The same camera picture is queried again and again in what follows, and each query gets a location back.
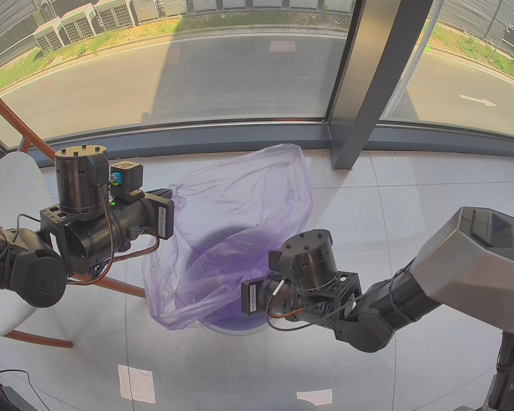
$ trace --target translucent plastic bag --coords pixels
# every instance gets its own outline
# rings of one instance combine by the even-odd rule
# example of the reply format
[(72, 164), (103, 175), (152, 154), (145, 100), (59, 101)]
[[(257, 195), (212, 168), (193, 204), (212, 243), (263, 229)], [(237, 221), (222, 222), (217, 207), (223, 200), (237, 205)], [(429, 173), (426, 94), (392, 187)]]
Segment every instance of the translucent plastic bag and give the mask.
[(267, 147), (196, 170), (170, 188), (174, 235), (143, 263), (152, 318), (171, 330), (222, 325), (232, 334), (264, 323), (264, 315), (242, 316), (240, 284), (265, 275), (268, 252), (310, 215), (301, 148)]

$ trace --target white label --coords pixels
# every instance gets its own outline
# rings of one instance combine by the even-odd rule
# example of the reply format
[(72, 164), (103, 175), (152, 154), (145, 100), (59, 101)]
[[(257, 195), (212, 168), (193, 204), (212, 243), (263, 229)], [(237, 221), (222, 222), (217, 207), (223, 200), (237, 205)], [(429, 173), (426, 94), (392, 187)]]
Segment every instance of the white label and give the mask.
[(158, 207), (158, 236), (165, 237), (165, 207)]
[(255, 312), (257, 310), (257, 287), (252, 284), (249, 287), (249, 311)]

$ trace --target chair seat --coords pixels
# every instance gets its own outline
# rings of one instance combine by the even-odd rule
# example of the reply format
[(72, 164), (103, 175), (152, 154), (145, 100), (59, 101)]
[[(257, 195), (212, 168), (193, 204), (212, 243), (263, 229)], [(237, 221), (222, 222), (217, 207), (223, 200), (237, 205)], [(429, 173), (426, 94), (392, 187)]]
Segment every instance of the chair seat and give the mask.
[[(11, 152), (0, 159), (0, 225), (16, 226), (17, 215), (39, 217), (41, 209), (51, 205), (44, 177), (36, 162), (23, 152)], [(39, 229), (39, 224), (21, 218), (21, 227)], [(15, 292), (0, 289), (0, 336), (11, 332), (34, 313)]]

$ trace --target road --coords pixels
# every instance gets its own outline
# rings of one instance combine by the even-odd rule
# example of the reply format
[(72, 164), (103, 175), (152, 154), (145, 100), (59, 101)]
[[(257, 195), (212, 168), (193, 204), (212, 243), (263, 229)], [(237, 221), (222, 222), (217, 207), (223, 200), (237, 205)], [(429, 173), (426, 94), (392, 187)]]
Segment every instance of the road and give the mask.
[[(194, 119), (320, 117), (343, 46), (293, 34), (183, 39), (98, 56), (3, 97), (43, 138)], [(425, 53), (393, 116), (514, 134), (514, 84)], [(1, 118), (0, 138), (20, 140)]]

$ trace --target white pipe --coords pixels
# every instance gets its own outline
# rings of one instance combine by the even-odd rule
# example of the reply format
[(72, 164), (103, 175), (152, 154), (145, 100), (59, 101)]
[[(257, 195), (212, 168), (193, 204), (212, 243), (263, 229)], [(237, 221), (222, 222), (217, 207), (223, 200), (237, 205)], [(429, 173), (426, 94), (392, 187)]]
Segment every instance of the white pipe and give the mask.
[(396, 88), (394, 89), (394, 92), (392, 93), (392, 96), (390, 96), (389, 103), (386, 104), (386, 108), (383, 112), (382, 118), (389, 118), (392, 113), (394, 112), (394, 109), (398, 105), (399, 100), (402, 98), (402, 95), (407, 88), (409, 81), (411, 80), (411, 77), (413, 76), (413, 73), (415, 72), (415, 69), (417, 68), (417, 65), (419, 64), (419, 61), (421, 57), (423, 56), (423, 52), (425, 51), (425, 47), (428, 44), (428, 41), (430, 39), (430, 36), (432, 35), (432, 31), (434, 30), (434, 26), (436, 25), (436, 22), (438, 21), (439, 12), (442, 10), (442, 6), (445, 0), (437, 0), (436, 1), (436, 7), (434, 8), (434, 12), (430, 16), (429, 24), (426, 27), (425, 33), (421, 39), (421, 42), (419, 43), (419, 46), (417, 48), (417, 51), (413, 55), (413, 58), (411, 59), (411, 62), (409, 63), (409, 66), (407, 67), (407, 71), (405, 72), (404, 76), (400, 78), (398, 81), (398, 84), (396, 85)]

